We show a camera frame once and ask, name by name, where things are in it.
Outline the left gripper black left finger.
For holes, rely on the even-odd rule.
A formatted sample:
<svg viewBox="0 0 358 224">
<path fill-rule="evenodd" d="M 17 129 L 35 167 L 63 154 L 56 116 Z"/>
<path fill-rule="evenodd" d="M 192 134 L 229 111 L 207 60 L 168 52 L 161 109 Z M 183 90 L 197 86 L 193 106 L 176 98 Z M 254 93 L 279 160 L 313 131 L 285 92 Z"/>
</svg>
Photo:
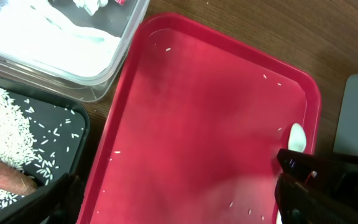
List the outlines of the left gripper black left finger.
<svg viewBox="0 0 358 224">
<path fill-rule="evenodd" d="M 0 210 L 0 224 L 76 223 L 84 199 L 85 183 L 63 174 L 58 180 Z"/>
</svg>

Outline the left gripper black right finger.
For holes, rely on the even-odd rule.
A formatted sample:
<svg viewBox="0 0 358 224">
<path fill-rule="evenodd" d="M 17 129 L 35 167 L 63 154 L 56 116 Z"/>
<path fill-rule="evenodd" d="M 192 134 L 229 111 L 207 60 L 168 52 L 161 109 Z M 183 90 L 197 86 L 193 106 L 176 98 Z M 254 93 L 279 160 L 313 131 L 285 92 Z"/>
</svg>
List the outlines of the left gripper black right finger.
<svg viewBox="0 0 358 224">
<path fill-rule="evenodd" d="M 275 199 L 282 224 L 358 224 L 358 212 L 280 174 Z"/>
</svg>

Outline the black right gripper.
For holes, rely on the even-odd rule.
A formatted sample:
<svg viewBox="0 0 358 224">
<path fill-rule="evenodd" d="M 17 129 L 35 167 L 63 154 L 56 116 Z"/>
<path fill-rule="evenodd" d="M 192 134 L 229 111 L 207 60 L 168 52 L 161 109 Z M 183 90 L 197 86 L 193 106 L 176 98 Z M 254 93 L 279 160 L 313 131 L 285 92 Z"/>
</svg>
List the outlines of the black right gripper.
<svg viewBox="0 0 358 224">
<path fill-rule="evenodd" d="M 282 173 L 358 212 L 358 156 L 316 157 L 281 149 Z"/>
</svg>

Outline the white plastic spoon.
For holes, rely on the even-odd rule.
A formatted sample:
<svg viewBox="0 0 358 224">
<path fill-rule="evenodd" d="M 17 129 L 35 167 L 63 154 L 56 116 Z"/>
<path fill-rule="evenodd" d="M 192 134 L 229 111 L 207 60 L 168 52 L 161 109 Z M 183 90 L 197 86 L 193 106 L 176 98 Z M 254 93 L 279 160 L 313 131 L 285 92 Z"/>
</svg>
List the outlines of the white plastic spoon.
<svg viewBox="0 0 358 224">
<path fill-rule="evenodd" d="M 288 138 L 288 150 L 303 153 L 306 148 L 306 135 L 300 124 L 294 123 L 290 129 Z M 291 198 L 288 196 L 288 190 L 284 189 L 285 179 L 280 176 L 275 188 L 275 199 L 278 207 L 276 224 L 282 224 L 282 213 L 288 215 Z"/>
</svg>

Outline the brown carrot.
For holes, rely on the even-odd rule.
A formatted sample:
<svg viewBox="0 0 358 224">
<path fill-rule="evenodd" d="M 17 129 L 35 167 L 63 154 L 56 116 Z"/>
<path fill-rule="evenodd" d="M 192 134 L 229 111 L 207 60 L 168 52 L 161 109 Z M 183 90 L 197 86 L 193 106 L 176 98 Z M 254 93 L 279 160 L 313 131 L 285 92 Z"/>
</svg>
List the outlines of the brown carrot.
<svg viewBox="0 0 358 224">
<path fill-rule="evenodd" d="M 0 161 L 0 189 L 27 196 L 34 193 L 38 186 L 31 178 Z"/>
</svg>

